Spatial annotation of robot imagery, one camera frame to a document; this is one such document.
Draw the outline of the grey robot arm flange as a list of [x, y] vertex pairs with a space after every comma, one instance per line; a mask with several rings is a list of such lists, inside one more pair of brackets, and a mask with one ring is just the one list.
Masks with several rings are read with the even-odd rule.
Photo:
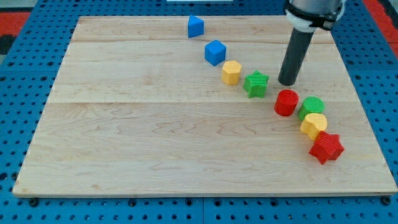
[[346, 0], [286, 0], [284, 11], [293, 27], [304, 33], [332, 30], [345, 12]]

